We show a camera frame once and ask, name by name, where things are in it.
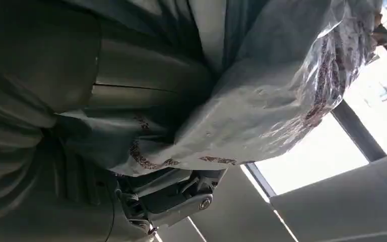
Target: plastic bag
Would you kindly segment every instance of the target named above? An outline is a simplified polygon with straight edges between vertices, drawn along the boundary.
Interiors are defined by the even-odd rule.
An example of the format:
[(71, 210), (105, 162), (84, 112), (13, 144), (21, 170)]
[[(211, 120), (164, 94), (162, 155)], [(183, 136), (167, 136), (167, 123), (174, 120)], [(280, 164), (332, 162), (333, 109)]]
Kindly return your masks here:
[[(209, 62), (222, 64), (214, 67), (220, 79), (212, 97), (178, 130), (174, 144), (110, 131), (115, 139), (130, 140), (120, 147), (124, 158), (110, 152), (103, 162), (97, 147), (84, 156), (135, 176), (165, 167), (224, 169), (287, 152), (341, 102), (368, 61), (381, 1), (271, 0), (254, 13), (251, 5), (240, 5), (226, 6), (223, 54), (207, 55), (203, 49)], [(194, 16), (201, 18), (198, 12)], [(91, 126), (88, 118), (81, 119)], [(149, 135), (165, 135), (145, 118), (137, 121)]]

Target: transparent plastic wrap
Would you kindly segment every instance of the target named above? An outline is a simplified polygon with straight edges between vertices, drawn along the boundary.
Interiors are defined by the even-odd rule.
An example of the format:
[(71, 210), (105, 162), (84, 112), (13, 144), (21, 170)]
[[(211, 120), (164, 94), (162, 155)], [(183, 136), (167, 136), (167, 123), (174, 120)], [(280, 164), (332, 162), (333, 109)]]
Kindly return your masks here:
[[(369, 60), (381, 4), (270, 0), (255, 10), (248, 28), (228, 26), (234, 21), (228, 16), (242, 16), (242, 10), (227, 5), (225, 41), (235, 38), (239, 44), (234, 48), (225, 42), (222, 59), (209, 60), (222, 63), (224, 71), (211, 98), (178, 130), (174, 144), (130, 136), (128, 150), (119, 147), (126, 159), (105, 163), (111, 158), (91, 154), (94, 150), (88, 157), (136, 176), (165, 167), (224, 169), (284, 154), (341, 102)], [(136, 120), (149, 135), (165, 135), (153, 130), (146, 118)], [(117, 133), (110, 135), (118, 139)]]

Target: screw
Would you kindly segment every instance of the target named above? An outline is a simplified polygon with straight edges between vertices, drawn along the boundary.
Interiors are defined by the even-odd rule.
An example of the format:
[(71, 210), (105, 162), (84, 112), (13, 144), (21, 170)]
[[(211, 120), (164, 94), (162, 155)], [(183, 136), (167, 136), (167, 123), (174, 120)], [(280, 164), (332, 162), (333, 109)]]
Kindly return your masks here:
[(205, 198), (201, 204), (200, 204), (200, 207), (199, 209), (200, 210), (204, 210), (204, 209), (207, 209), (211, 204), (211, 199), (210, 198)]

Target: metal bolt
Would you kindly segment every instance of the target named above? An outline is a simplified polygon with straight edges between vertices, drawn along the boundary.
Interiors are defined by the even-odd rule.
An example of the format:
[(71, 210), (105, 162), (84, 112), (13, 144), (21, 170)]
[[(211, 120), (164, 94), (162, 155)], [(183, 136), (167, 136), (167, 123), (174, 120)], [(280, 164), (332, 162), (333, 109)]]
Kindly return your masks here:
[(210, 198), (205, 198), (201, 204), (200, 204), (200, 210), (207, 209), (211, 204), (211, 199)]

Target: printed plastic bag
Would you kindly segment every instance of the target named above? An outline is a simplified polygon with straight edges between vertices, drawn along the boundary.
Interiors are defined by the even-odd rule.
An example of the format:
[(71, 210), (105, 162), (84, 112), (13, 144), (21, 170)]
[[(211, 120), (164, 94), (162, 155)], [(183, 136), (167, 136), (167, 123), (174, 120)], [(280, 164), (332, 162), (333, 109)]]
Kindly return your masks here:
[[(203, 49), (211, 56), (209, 62), (222, 63), (221, 69), (213, 68), (220, 79), (173, 144), (110, 131), (115, 139), (130, 140), (119, 147), (126, 156), (117, 159), (110, 152), (101, 159), (92, 154), (97, 147), (85, 156), (134, 176), (165, 167), (224, 169), (281, 155), (316, 127), (341, 102), (368, 61), (381, 1), (270, 0), (254, 11), (249, 4), (227, 3), (223, 54), (208, 55)], [(201, 18), (198, 12), (194, 16), (196, 21)], [(81, 120), (91, 126), (88, 118)], [(138, 126), (165, 136), (146, 118)], [(112, 157), (114, 161), (103, 162)]]

